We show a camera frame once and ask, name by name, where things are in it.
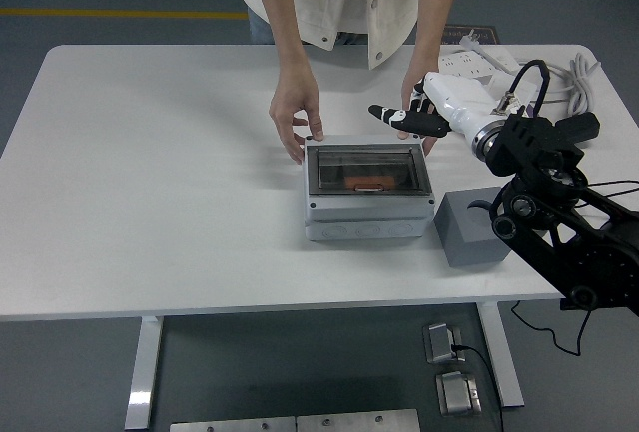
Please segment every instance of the white power strip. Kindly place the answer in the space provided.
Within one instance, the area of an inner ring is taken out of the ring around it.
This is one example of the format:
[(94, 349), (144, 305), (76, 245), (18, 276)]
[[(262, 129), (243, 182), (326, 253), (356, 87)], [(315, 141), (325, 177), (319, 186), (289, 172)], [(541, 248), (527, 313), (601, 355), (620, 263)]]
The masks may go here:
[[(490, 54), (510, 71), (518, 71), (519, 64), (502, 46), (493, 46)], [(439, 57), (439, 72), (464, 78), (483, 78), (498, 71), (474, 51), (463, 51)]]
[[(510, 71), (518, 71), (519, 64), (510, 52), (501, 46), (493, 46), (490, 55)], [(515, 77), (496, 69), (481, 55), (474, 51), (452, 53), (439, 58), (439, 72), (447, 75), (460, 76), (478, 80), (495, 100), (499, 101), (510, 88)], [(527, 105), (533, 98), (537, 85), (521, 80), (517, 87), (515, 100), (512, 103), (516, 112), (520, 105)]]

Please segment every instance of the orange object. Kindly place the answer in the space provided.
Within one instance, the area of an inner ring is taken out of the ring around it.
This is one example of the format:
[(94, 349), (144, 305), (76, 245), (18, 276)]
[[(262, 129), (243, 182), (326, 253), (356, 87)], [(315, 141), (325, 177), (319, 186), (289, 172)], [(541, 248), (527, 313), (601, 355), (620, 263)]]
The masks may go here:
[(393, 176), (345, 176), (343, 181), (348, 190), (390, 191), (395, 189)]

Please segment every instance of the transparent lid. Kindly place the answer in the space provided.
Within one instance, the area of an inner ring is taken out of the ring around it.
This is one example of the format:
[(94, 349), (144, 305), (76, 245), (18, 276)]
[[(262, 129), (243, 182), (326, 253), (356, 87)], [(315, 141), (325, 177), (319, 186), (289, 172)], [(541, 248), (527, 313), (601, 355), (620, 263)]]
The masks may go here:
[(399, 151), (320, 148), (310, 151), (312, 194), (419, 195), (429, 193), (423, 155)]

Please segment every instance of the yellow floor line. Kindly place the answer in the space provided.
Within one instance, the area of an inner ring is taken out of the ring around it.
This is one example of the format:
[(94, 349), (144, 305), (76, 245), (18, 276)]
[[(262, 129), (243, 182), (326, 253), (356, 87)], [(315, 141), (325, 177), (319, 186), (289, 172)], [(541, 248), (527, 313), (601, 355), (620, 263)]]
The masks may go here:
[(49, 8), (0, 8), (0, 16), (90, 16), (200, 20), (246, 20), (249, 18), (247, 13), (219, 11), (60, 10)]

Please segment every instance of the table leg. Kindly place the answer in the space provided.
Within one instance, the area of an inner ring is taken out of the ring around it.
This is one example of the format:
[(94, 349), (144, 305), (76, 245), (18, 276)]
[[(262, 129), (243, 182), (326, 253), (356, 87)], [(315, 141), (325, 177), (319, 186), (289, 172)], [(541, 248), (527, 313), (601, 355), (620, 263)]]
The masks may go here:
[(497, 302), (477, 302), (477, 310), (481, 318), (492, 370), (495, 373), (501, 405), (503, 407), (521, 407), (524, 405), (523, 396), (510, 355), (506, 333), (501, 323)]
[(163, 317), (142, 317), (136, 364), (131, 379), (129, 408), (125, 421), (126, 430), (149, 428), (162, 322)]

